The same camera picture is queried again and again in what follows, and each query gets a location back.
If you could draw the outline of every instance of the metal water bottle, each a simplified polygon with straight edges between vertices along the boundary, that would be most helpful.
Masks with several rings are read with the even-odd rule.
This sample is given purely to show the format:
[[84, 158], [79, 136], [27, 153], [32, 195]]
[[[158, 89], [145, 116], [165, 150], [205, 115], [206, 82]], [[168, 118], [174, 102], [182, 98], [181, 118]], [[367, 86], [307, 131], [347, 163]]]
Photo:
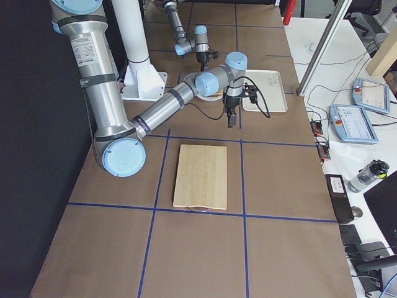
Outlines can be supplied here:
[[375, 180], [386, 178], [388, 170], [387, 163], [382, 160], [373, 160], [347, 183], [347, 188], [352, 192], [360, 192]]

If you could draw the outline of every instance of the red tube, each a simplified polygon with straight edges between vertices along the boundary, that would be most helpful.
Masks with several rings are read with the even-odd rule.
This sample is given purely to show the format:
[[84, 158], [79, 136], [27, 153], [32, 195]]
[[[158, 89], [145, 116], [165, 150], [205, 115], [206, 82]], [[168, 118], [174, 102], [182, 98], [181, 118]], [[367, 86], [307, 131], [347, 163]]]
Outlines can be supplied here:
[[297, 4], [297, 0], [290, 0], [290, 2], [288, 2], [287, 11], [285, 12], [285, 17], [283, 20], [284, 25], [288, 25], [290, 23], [291, 16], [293, 10], [295, 9], [296, 4]]

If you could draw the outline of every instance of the blue joint cap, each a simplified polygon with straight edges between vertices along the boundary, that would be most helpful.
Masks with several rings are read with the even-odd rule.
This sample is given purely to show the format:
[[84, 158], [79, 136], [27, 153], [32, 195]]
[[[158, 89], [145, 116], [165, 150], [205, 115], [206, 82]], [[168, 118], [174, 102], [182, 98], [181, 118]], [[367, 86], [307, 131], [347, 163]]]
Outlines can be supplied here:
[[56, 22], [51, 21], [51, 23], [52, 23], [52, 29], [54, 29], [54, 31], [55, 31], [56, 33], [63, 34], [63, 33], [61, 32], [61, 30], [60, 30], [60, 26], [58, 26], [58, 24], [57, 24]]
[[52, 2], [70, 14], [90, 14], [102, 5], [102, 0], [52, 0]]
[[194, 81], [198, 93], [203, 96], [211, 96], [219, 90], [219, 81], [212, 73], [202, 73]]
[[199, 25], [194, 29], [194, 34], [204, 34], [207, 33], [207, 27]]
[[241, 52], [231, 52], [226, 56], [225, 63], [236, 70], [247, 70], [247, 56]]
[[117, 177], [134, 175], [142, 169], [145, 160], [145, 148], [134, 138], [120, 138], [110, 143], [102, 155], [106, 171]]
[[184, 49], [178, 44], [175, 45], [175, 52], [176, 52], [176, 55], [178, 55], [178, 56], [182, 56], [182, 55], [186, 54]]

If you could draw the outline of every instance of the black chair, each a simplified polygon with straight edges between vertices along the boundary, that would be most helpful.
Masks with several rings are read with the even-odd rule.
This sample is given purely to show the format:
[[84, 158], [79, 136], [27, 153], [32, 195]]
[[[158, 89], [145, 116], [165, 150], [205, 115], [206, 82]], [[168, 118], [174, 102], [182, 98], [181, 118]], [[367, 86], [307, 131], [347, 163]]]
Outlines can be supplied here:
[[352, 13], [361, 12], [367, 16], [375, 16], [380, 12], [382, 7], [382, 0], [353, 0], [347, 10], [345, 19], [349, 20], [353, 27], [363, 30], [362, 36], [366, 36], [369, 29], [365, 28], [363, 25], [357, 23], [356, 17], [352, 17]]

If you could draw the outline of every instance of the white desk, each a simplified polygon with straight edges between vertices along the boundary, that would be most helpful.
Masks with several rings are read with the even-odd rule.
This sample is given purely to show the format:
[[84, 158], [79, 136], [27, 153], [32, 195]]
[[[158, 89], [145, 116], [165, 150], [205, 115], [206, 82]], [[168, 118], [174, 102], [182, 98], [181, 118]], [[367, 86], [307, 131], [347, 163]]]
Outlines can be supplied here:
[[[318, 44], [327, 21], [328, 20], [326, 19], [292, 18], [290, 24], [285, 27], [285, 31], [294, 63], [308, 64], [310, 62], [310, 59], [313, 55], [313, 46], [315, 47]], [[345, 62], [347, 60], [357, 58], [365, 52], [365, 47], [362, 45], [362, 42], [350, 25], [349, 21], [344, 20], [340, 24], [329, 48], [326, 50], [321, 63]], [[305, 94], [305, 102], [307, 103], [310, 91], [312, 91], [316, 85], [323, 85], [332, 90], [351, 88], [357, 73], [361, 69], [361, 66], [364, 63], [368, 63], [369, 58], [369, 54], [366, 53], [362, 60], [360, 57], [357, 60], [340, 65], [319, 65], [316, 73], [313, 76], [312, 82], [310, 82], [310, 85], [308, 86], [307, 92]], [[352, 76], [346, 81], [345, 85], [342, 86], [343, 82], [357, 64], [358, 66], [356, 67]], [[302, 79], [307, 66], [308, 65], [295, 64], [295, 70], [299, 80]], [[378, 81], [380, 83], [385, 82], [382, 77], [371, 77], [365, 70], [365, 66], [362, 68], [358, 77], [368, 78], [372, 81]], [[337, 93], [330, 92], [324, 88], [317, 87], [311, 93], [310, 103], [328, 111], [329, 106], [334, 100], [336, 94]], [[390, 95], [391, 99], [395, 101], [394, 96], [392, 94]], [[351, 99], [351, 91], [341, 91], [333, 103], [353, 104]], [[323, 119], [327, 117], [325, 112], [319, 109], [313, 109], [316, 112], [319, 112]], [[397, 117], [397, 105], [391, 105], [390, 115]], [[368, 112], [368, 116], [373, 124], [382, 124], [395, 121], [373, 112]], [[375, 127], [374, 129], [379, 138], [378, 144], [351, 145], [341, 143], [333, 129], [328, 129], [328, 122], [323, 121], [324, 135], [329, 139], [331, 148], [331, 160], [326, 161], [323, 165], [324, 174], [341, 174], [346, 182], [353, 178], [359, 169], [362, 169], [373, 159], [387, 162], [390, 165], [390, 174], [396, 171], [397, 158], [395, 155], [395, 150], [397, 148], [397, 125]], [[378, 225], [374, 221], [367, 207], [363, 193], [364, 192], [354, 194], [348, 191], [351, 206], [360, 207], [364, 212], [364, 216], [353, 221], [352, 224], [355, 224], [363, 243], [381, 241], [386, 247], [388, 247], [389, 245], [387, 244], [383, 234], [378, 228]], [[353, 281], [357, 292], [357, 297], [364, 297], [364, 290], [360, 281], [357, 278], [353, 278]]]

